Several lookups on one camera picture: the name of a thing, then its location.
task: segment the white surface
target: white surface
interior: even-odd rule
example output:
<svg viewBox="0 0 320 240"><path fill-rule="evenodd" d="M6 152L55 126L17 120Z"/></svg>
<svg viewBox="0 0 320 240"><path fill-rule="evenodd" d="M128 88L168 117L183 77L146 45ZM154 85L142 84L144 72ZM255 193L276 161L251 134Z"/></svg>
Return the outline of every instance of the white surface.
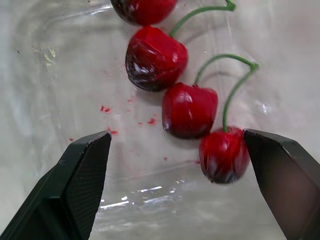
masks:
<svg viewBox="0 0 320 240"><path fill-rule="evenodd" d="M223 1L180 0L161 27L170 29L208 3ZM293 138L320 159L320 2L235 3L235 13L197 16L176 36L190 56L181 81L192 83L214 54L256 60L261 69L233 101L229 122ZM236 184L212 185L193 163L198 143L163 132L162 93L136 90L123 67L137 28L108 6L100 0L0 2L0 232L68 138L109 127L119 135L90 239L284 240L251 167ZM201 82L215 88L222 103L245 70L221 61ZM100 112L101 105L111 112ZM147 124L152 117L155 126ZM221 116L214 127L220 125Z"/></svg>

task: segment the green stem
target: green stem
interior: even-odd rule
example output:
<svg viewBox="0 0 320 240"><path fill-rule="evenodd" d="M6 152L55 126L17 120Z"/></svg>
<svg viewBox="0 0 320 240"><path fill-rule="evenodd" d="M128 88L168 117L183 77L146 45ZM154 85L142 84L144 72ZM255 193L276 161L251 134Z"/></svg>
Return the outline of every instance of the green stem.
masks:
<svg viewBox="0 0 320 240"><path fill-rule="evenodd" d="M204 71L206 70L206 68L212 64L213 62L219 60L219 59L223 59L223 58L228 58L228 59L235 59L235 60L238 60L246 65L249 66L250 70L249 72L244 76L242 77L237 83L236 85L233 87L233 89L231 90L229 96L227 97L226 99L226 102L225 102L225 105L224 105L224 109L223 109L223 118L222 118L222 125L223 125L223 131L224 132L228 132L228 126L227 126L227 113L228 113L228 108L229 108L229 105L230 105L230 102L233 98L233 96L235 95L235 93L237 92L237 90L240 88L240 86L242 84L244 84L248 78L255 72L258 70L259 68L259 65L257 63L254 63L254 62L250 62L248 60L246 60L245 58L241 57L241 56L237 56L237 55L234 55L234 54L220 54L220 55L216 55L212 58L210 58L200 69L200 71L198 72L196 78L195 78L195 81L194 81L194 85L198 85L199 81L200 81L200 78L201 76L203 75Z"/></svg>
<svg viewBox="0 0 320 240"><path fill-rule="evenodd" d="M185 24L186 21L188 21L190 18L192 18L197 14L208 12L208 11L214 11L214 10L233 12L236 9L236 5L231 0L225 0L225 2L226 2L226 6L205 6L188 13L180 21L178 21L178 23L174 26L174 28L170 32L169 36L173 38L174 35L177 33L177 31L182 27L182 25Z"/></svg>

